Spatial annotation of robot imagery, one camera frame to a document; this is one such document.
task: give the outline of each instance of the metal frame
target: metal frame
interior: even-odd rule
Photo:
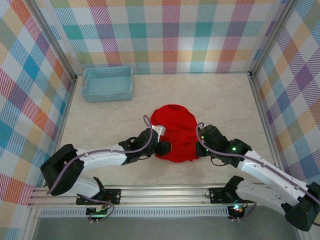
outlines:
[[[297,230],[297,235],[301,240],[317,240],[320,235],[320,227],[313,226],[310,231]]]
[[[39,25],[43,35],[45,36],[46,40],[48,41],[49,45],[51,46],[52,50],[54,51],[55,55],[57,56],[58,60],[60,61],[61,65],[63,66],[64,70],[66,71],[69,78],[76,80],[77,74],[74,72],[72,66],[70,65],[67,57],[65,56],[64,52],[62,51],[57,39],[55,38],[54,34],[51,32],[47,21],[45,20],[43,14],[41,13],[40,9],[38,8],[37,4],[33,0],[23,0],[27,8],[29,9],[31,15]]]
[[[52,6],[50,0],[42,0],[42,3],[47,11],[47,13],[49,14],[51,20],[54,22],[54,26],[57,30],[57,32],[59,33],[61,40],[63,41],[64,46],[66,47],[68,53],[70,54],[73,62],[74,62],[74,68],[76,71],[77,75],[83,75],[84,73],[84,69],[81,66],[81,63],[79,62],[79,59],[74,51],[74,48],[71,46],[71,43],[68,39],[68,36],[66,34],[66,32],[64,31],[63,26],[61,25],[58,16],[55,12],[54,7]]]
[[[108,189],[121,189],[121,202],[111,217],[227,217],[228,206],[233,203],[211,204],[205,196],[209,188],[222,188],[224,183],[205,185],[112,185]],[[76,205],[77,195],[46,195],[45,187],[35,188],[29,201],[29,215],[20,240],[32,240],[39,218],[87,217],[87,206]]]
[[[277,148],[276,142],[273,138],[271,127],[268,122],[267,114],[264,110],[263,103],[262,103],[261,97],[259,95],[259,91],[258,91],[257,86],[256,86],[255,82],[253,81],[252,76],[249,72],[247,73],[247,76],[248,76],[249,84],[250,84],[250,87],[252,90],[253,98],[254,98],[254,101],[255,101],[259,116],[260,116],[262,127],[264,130],[265,136],[266,136],[266,141],[267,141],[267,143],[269,145],[269,149],[271,151],[273,163],[276,167],[280,168],[283,171],[284,167],[283,167],[281,160],[280,160],[278,148]]]
[[[69,99],[66,103],[66,107],[65,107],[65,111],[63,113],[63,117],[62,117],[62,121],[61,121],[61,124],[60,124],[60,129],[59,129],[59,132],[57,133],[57,136],[56,136],[56,142],[55,142],[55,146],[54,146],[54,149],[53,149],[53,152],[55,153],[59,147],[60,147],[60,143],[61,143],[61,140],[62,140],[62,136],[64,134],[64,131],[65,131],[65,127],[66,127],[66,123],[67,123],[67,118],[68,118],[68,115],[69,115],[69,111],[70,111],[70,108],[71,108],[71,103],[72,103],[72,100],[74,99],[74,95],[75,95],[75,91],[76,91],[76,87],[77,87],[77,83],[78,83],[78,78],[76,78],[71,87],[70,87],[70,95],[69,95]]]
[[[204,185],[162,185],[162,186],[105,186],[108,189],[121,189],[122,207],[208,207],[213,206],[205,196],[209,188],[223,188],[226,184]],[[35,188],[30,201],[31,208],[79,207],[76,205],[75,193],[64,193],[60,196],[46,195],[47,188]]]
[[[286,3],[281,16],[279,17],[278,21],[276,22],[268,41],[266,42],[264,48],[262,49],[258,59],[256,60],[255,65],[253,66],[251,77],[254,80],[256,78],[257,73],[260,71],[261,67],[263,66],[265,60],[267,59],[268,54],[270,53],[272,47],[274,46],[275,42],[277,41],[280,33],[284,29],[291,13],[295,9],[299,0],[288,0]]]
[[[259,32],[259,35],[256,37],[256,40],[255,40],[255,43],[252,47],[252,50],[250,52],[250,55],[249,55],[249,58],[248,60],[246,61],[246,64],[243,68],[243,72],[246,73],[247,71],[250,70],[250,65],[252,64],[254,58],[255,58],[255,55],[260,47],[260,44],[262,43],[265,35],[266,35],[266,32],[268,31],[268,28],[274,18],[274,15],[276,15],[277,13],[277,10],[281,4],[281,1],[282,0],[275,0],[272,5],[271,5],[271,8],[269,10],[269,13],[268,13],[268,16],[266,17],[263,25],[262,25],[262,28]]]

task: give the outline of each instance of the cable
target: cable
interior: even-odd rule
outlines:
[[[212,163],[213,165],[217,166],[217,167],[223,167],[223,166],[228,165],[228,164],[226,164],[226,163],[225,163],[225,164],[215,164],[214,161],[213,161],[213,159],[214,159],[213,157],[210,158],[211,163]]]
[[[149,159],[149,158],[151,158],[151,156],[147,156],[145,158],[139,158],[139,160],[146,160],[146,159]]]
[[[256,209],[257,203],[255,202],[253,207],[251,208],[250,212],[247,213],[247,215],[244,215],[242,217],[242,219],[245,219],[246,217],[248,217],[250,214],[252,214],[252,212]]]
[[[208,195],[207,195],[207,192],[208,192],[208,191],[209,191],[209,189],[208,189],[207,191],[205,191],[204,195],[205,195],[205,197],[206,197],[206,198],[208,198],[208,199],[209,199],[209,198],[210,198],[210,196],[208,196]]]
[[[57,187],[60,179],[62,178],[62,176],[64,175],[65,171],[67,170],[68,167],[70,167],[70,165],[77,159],[79,158],[82,158],[82,157],[85,157],[87,155],[90,155],[90,154],[96,154],[96,153],[118,153],[118,154],[134,154],[134,153],[137,153],[137,152],[140,152],[141,150],[145,149],[149,143],[151,142],[152,140],[152,135],[153,135],[153,129],[152,129],[152,123],[149,119],[149,117],[147,115],[143,115],[143,121],[145,122],[145,124],[150,128],[150,137],[148,139],[148,142],[140,147],[139,149],[137,150],[131,150],[131,151],[121,151],[121,150],[115,150],[115,149],[98,149],[98,150],[93,150],[93,151],[88,151],[88,152],[85,152],[85,153],[82,153],[76,157],[74,157],[73,159],[71,159],[71,161],[69,161],[65,166],[64,168],[62,169],[62,171],[60,172],[59,176],[56,178],[54,184],[52,185],[52,187],[49,189],[49,191],[46,192],[47,195],[51,194],[52,191]]]
[[[283,174],[281,174],[280,172],[276,171],[275,169],[273,169],[272,167],[265,165],[262,161],[259,161],[257,159],[254,159],[252,157],[249,156],[245,156],[245,155],[241,155],[241,154],[234,154],[234,153],[226,153],[226,152],[220,152],[220,151],[215,151],[211,148],[209,148],[207,145],[205,145],[202,142],[201,137],[199,136],[199,132],[198,132],[198,128],[199,126],[202,125],[204,126],[205,124],[203,122],[200,122],[196,125],[195,127],[195,135],[197,140],[199,141],[199,143],[207,150],[209,150],[210,152],[217,154],[217,155],[221,155],[221,156],[227,156],[227,157],[237,157],[237,158],[243,158],[243,159],[247,159],[250,160],[256,164],[259,164],[261,166],[263,166],[266,169],[269,169],[271,172],[273,172],[274,174],[278,175],[280,178],[282,178],[283,180],[285,180],[286,182],[288,182],[289,184],[291,184],[292,186],[294,186],[296,189],[300,190],[301,192],[303,192],[304,194],[308,195],[312,200],[314,200],[317,204],[320,205],[320,201],[318,199],[315,198],[315,196],[313,196],[311,193],[309,193],[308,191],[304,190],[302,187],[300,187],[298,184],[296,184],[294,181],[291,181],[289,178],[287,178],[286,176],[284,176]]]
[[[244,217],[242,217],[242,218],[236,218],[236,217],[234,217],[234,216],[231,216],[231,215],[229,215],[228,217],[229,218],[231,218],[231,222],[234,222],[234,220],[237,220],[237,222],[239,223],[239,224],[242,224],[243,226],[245,226],[250,232],[252,232],[252,233],[254,233],[255,235],[257,234],[254,230],[252,230],[249,226],[247,226],[243,221],[242,221],[242,219],[244,219],[246,216],[248,216],[250,213],[252,213],[252,211],[254,210],[254,208],[256,207],[256,205],[257,205],[257,203],[255,202],[254,203],[254,206],[252,207],[252,209],[251,209],[251,211],[247,214],[247,215],[245,215]]]
[[[233,218],[231,219],[231,221],[233,222],[234,219],[238,220],[238,223],[239,223],[240,225],[243,225],[246,229],[248,229],[248,230],[249,230],[250,232],[252,232],[254,235],[256,235],[257,237],[259,237],[259,239],[262,239],[262,240],[265,239],[265,238],[261,237],[260,235],[258,235],[258,233],[257,233],[256,230],[252,230],[252,229],[251,229],[248,225],[246,225],[243,221],[240,221],[240,219],[242,219],[242,218],[235,218],[235,217],[233,217]]]

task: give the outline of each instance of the metal bracket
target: metal bracket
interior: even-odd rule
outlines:
[[[227,196],[226,193],[227,193],[227,190],[224,187],[212,187],[212,188],[209,188],[210,203],[211,204],[230,204],[230,203],[246,204],[246,203],[253,203],[252,201],[243,200],[241,198],[237,199],[236,201],[233,201]]]
[[[253,76],[252,72],[248,71],[246,73],[246,75],[248,77],[249,82],[252,82],[254,80],[254,76]]]
[[[120,204],[121,189],[105,189],[103,194],[106,196],[105,201],[110,202],[110,203],[112,203],[114,205],[119,205]],[[87,206],[87,205],[97,205],[97,202],[87,200],[84,197],[78,195],[76,197],[75,204],[76,205],[85,205],[85,206]]]
[[[246,212],[245,210],[239,211],[231,206],[228,206],[228,213],[230,215],[230,216],[228,216],[229,219],[232,219],[232,218],[241,219],[245,216],[245,212]]]
[[[271,30],[271,33],[269,34],[268,40],[266,44],[264,45],[261,53],[259,54],[255,65],[253,66],[252,69],[252,75],[256,76],[257,73],[260,71],[262,68],[265,60],[268,57],[268,54],[270,53],[271,49],[273,48],[275,42],[278,40],[279,35],[281,34],[282,30],[284,29],[289,17],[291,16],[291,13],[295,9],[297,3],[299,0],[291,0],[291,1],[286,1],[286,4],[283,8],[283,11],[278,18],[277,22],[274,24],[274,27]]]

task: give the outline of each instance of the colorful plaid backdrop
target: colorful plaid backdrop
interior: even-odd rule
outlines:
[[[0,0],[0,239],[15,240],[72,81],[22,0]]]
[[[257,75],[285,171],[320,184],[320,0],[300,0]]]
[[[50,0],[83,68],[131,65],[142,74],[246,72],[273,2]]]
[[[256,53],[254,55],[253,61],[251,62],[249,69],[247,69],[250,72],[253,70],[253,68],[254,68],[254,66],[255,66],[255,64],[257,62],[257,59],[260,56],[261,51],[263,50],[263,48],[265,47],[266,43],[268,42],[270,34],[274,30],[274,28],[276,26],[276,23],[279,20],[279,18],[281,16],[281,14],[282,14],[287,2],[288,2],[288,0],[281,0],[281,3],[279,5],[277,11],[276,11],[275,15],[273,16],[272,21],[271,21],[267,31],[265,32],[265,34],[263,36],[263,39],[262,39],[262,41],[261,41],[261,43],[259,45],[259,48],[258,48],[258,50],[256,51]]]

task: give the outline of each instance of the light blue basket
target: light blue basket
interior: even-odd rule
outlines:
[[[89,102],[132,99],[132,67],[114,66],[84,70],[81,94]]]

